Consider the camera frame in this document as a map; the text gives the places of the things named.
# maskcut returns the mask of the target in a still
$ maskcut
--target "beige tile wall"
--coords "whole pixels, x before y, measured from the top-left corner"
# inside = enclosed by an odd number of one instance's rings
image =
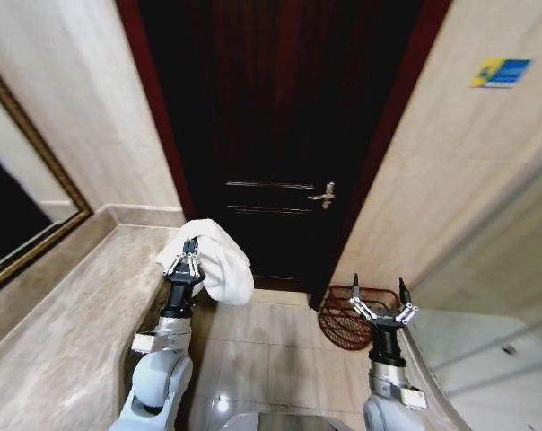
[[[94,209],[179,207],[113,0],[0,2],[0,75]]]
[[[512,90],[487,57],[533,59]],[[415,282],[542,149],[542,0],[455,0],[333,277]]]
[[[542,321],[542,169],[445,259],[417,293],[427,308]]]

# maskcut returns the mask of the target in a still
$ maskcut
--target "red basket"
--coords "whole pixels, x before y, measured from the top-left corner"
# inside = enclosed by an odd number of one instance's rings
[[[395,308],[398,297],[395,292],[372,287],[360,288],[361,301],[377,308]],[[349,299],[351,287],[331,286],[327,298],[319,309],[317,319],[325,336],[336,346],[345,350],[361,350],[371,343],[371,326],[359,317]]]

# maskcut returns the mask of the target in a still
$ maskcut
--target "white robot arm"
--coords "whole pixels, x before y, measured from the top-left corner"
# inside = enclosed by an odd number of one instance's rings
[[[163,273],[170,295],[153,332],[136,334],[132,350],[145,353],[132,377],[132,388],[111,431],[171,431],[193,365],[189,358],[194,286],[205,279],[197,262],[197,241],[185,242],[183,252]]]
[[[369,431],[423,431],[424,423],[416,412],[426,409],[424,392],[411,386],[405,376],[405,359],[400,354],[397,331],[415,317],[418,307],[411,303],[410,293],[399,279],[399,310],[372,310],[359,298],[359,281],[354,275],[355,310],[372,327],[372,350],[369,352],[371,396],[363,405]]]

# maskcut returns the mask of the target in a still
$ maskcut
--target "tiled floor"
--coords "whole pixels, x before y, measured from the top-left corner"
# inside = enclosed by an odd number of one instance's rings
[[[365,429],[368,349],[331,344],[301,294],[256,291],[241,307],[201,297],[192,326],[194,377],[179,431],[218,430],[248,411],[331,416]]]

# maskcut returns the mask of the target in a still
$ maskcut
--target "floor tile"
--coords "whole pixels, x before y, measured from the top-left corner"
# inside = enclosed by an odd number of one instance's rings
[[[271,305],[269,342],[280,346],[313,347],[315,312],[292,305]]]
[[[307,407],[297,407],[297,406],[285,406],[282,404],[270,404],[269,410],[273,413],[289,413],[292,415],[320,415],[319,409],[309,409]]]
[[[319,405],[359,413],[369,396],[366,352],[315,349]]]
[[[268,403],[315,409],[316,379],[312,349],[269,346]]]
[[[269,346],[225,341],[216,397],[266,402]]]
[[[364,424],[363,414],[348,413],[343,411],[322,410],[321,416],[335,418],[343,422],[345,425],[353,429],[353,431],[366,431],[367,427]]]
[[[308,307],[307,294],[302,292],[282,292],[278,290],[255,289],[250,301],[252,303],[277,303]]]
[[[189,356],[193,361],[193,378],[189,391],[195,395],[213,397],[222,366],[225,341],[192,337]]]
[[[209,413],[212,399],[207,397],[184,397],[175,418],[178,431],[206,431],[209,428]]]

